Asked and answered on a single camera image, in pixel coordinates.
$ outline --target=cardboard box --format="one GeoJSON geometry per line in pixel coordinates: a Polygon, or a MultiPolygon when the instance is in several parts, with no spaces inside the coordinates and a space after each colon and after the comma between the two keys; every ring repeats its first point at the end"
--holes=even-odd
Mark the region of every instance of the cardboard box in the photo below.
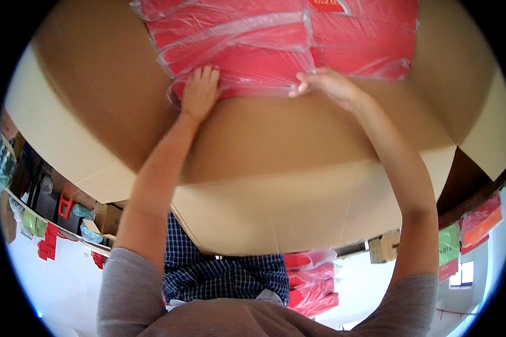
{"type": "Polygon", "coordinates": [[[116,240],[122,210],[113,205],[97,203],[94,208],[94,221],[83,219],[82,222],[94,233],[111,240],[116,240]]]}
{"type": "MultiPolygon", "coordinates": [[[[409,78],[356,83],[418,149],[438,197],[457,146],[491,179],[506,167],[506,85],[459,3],[422,0],[419,10],[409,78]]],[[[20,59],[6,108],[74,185],[101,203],[128,199],[176,118],[156,57],[127,1],[61,1],[20,59]]],[[[217,255],[341,247],[401,225],[371,143],[320,93],[216,104],[171,209],[198,248],[217,255]]]]}
{"type": "Polygon", "coordinates": [[[371,263],[386,263],[395,260],[400,237],[400,230],[395,229],[368,240],[371,263]]]}

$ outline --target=red package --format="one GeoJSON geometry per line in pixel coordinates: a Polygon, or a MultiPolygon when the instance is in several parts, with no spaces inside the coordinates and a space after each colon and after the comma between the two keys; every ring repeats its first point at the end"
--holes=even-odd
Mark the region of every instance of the red package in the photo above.
{"type": "Polygon", "coordinates": [[[459,220],[463,247],[478,244],[502,220],[499,193],[493,194],[482,206],[459,220]]]}
{"type": "Polygon", "coordinates": [[[313,318],[314,316],[325,313],[326,311],[330,310],[331,308],[335,308],[338,305],[339,305],[339,294],[331,293],[324,296],[321,299],[318,299],[313,303],[290,309],[299,312],[300,314],[306,317],[313,318]]]}
{"type": "Polygon", "coordinates": [[[221,69],[221,99],[287,95],[297,72],[402,78],[418,0],[134,0],[181,97],[192,69],[221,69]]]}
{"type": "Polygon", "coordinates": [[[288,253],[283,256],[287,270],[308,270],[330,262],[337,258],[337,253],[333,249],[310,250],[299,253],[288,253]]]}
{"type": "Polygon", "coordinates": [[[341,266],[328,262],[310,270],[290,270],[287,272],[290,289],[300,286],[312,286],[333,279],[340,268],[341,266]]]}
{"type": "Polygon", "coordinates": [[[324,280],[311,286],[297,287],[289,292],[289,308],[313,303],[329,293],[333,293],[333,279],[324,280]]]}

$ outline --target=plastic bag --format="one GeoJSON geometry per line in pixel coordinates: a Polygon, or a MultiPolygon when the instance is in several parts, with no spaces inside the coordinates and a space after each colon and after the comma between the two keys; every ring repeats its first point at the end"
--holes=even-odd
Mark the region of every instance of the plastic bag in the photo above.
{"type": "Polygon", "coordinates": [[[51,177],[44,176],[43,179],[41,180],[41,193],[51,194],[53,186],[54,184],[51,180],[51,177]]]}
{"type": "Polygon", "coordinates": [[[87,207],[84,207],[79,203],[74,203],[73,206],[71,207],[71,214],[79,218],[92,220],[94,216],[94,211],[87,207]]]}
{"type": "Polygon", "coordinates": [[[81,236],[85,241],[90,243],[100,243],[103,241],[103,236],[89,230],[84,222],[81,224],[81,236]]]}
{"type": "Polygon", "coordinates": [[[459,227],[456,223],[439,231],[439,266],[459,257],[459,227]]]}
{"type": "Polygon", "coordinates": [[[47,224],[35,216],[32,212],[25,211],[22,222],[28,233],[37,236],[38,238],[43,238],[45,235],[47,224]]]}
{"type": "Polygon", "coordinates": [[[290,289],[300,286],[312,286],[333,279],[340,269],[340,265],[328,262],[310,270],[290,270],[287,272],[290,289]]]}
{"type": "Polygon", "coordinates": [[[11,195],[8,196],[10,202],[10,208],[13,212],[13,218],[17,223],[17,226],[24,226],[24,207],[19,204],[11,195]]]}
{"type": "Polygon", "coordinates": [[[499,193],[493,194],[475,211],[459,220],[461,245],[478,244],[502,220],[502,207],[499,193]]]}
{"type": "Polygon", "coordinates": [[[289,253],[283,256],[287,270],[309,270],[324,262],[330,262],[337,258],[333,249],[311,250],[299,253],[289,253]]]}
{"type": "Polygon", "coordinates": [[[331,308],[335,308],[338,305],[339,305],[339,294],[330,293],[316,300],[313,303],[297,306],[291,309],[296,312],[299,312],[300,314],[306,317],[313,318],[314,316],[325,313],[326,311],[330,310],[331,308]]]}
{"type": "Polygon", "coordinates": [[[289,292],[289,307],[304,306],[314,303],[324,296],[333,293],[335,289],[334,280],[324,280],[321,283],[311,286],[303,286],[292,289],[289,292]]]}

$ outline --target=white wall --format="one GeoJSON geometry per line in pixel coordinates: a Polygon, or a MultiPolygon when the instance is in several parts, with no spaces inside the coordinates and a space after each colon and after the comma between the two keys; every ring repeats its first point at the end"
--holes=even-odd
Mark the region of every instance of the white wall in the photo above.
{"type": "Polygon", "coordinates": [[[97,336],[95,317],[101,270],[81,242],[57,238],[55,260],[38,257],[37,247],[19,228],[9,246],[11,260],[28,298],[59,336],[97,336]]]}
{"type": "Polygon", "coordinates": [[[342,266],[336,275],[341,279],[335,289],[339,293],[339,306],[317,315],[315,320],[334,329],[349,330],[379,306],[396,262],[371,264],[369,253],[360,253],[336,263],[342,266]]]}

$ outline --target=teal item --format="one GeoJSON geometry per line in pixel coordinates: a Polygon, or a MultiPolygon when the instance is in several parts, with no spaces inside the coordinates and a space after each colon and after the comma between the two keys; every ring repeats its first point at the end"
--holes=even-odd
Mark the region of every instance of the teal item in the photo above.
{"type": "Polygon", "coordinates": [[[85,241],[88,241],[90,243],[100,243],[103,241],[103,237],[100,234],[89,230],[84,222],[81,224],[81,236],[85,241]]]}
{"type": "Polygon", "coordinates": [[[84,218],[84,219],[89,219],[89,220],[92,220],[92,215],[94,214],[94,212],[91,209],[84,207],[83,205],[81,205],[79,203],[73,204],[73,207],[71,207],[71,212],[74,216],[78,216],[79,218],[84,218]]]}
{"type": "Polygon", "coordinates": [[[454,222],[439,231],[439,266],[459,257],[459,226],[454,222]]]}

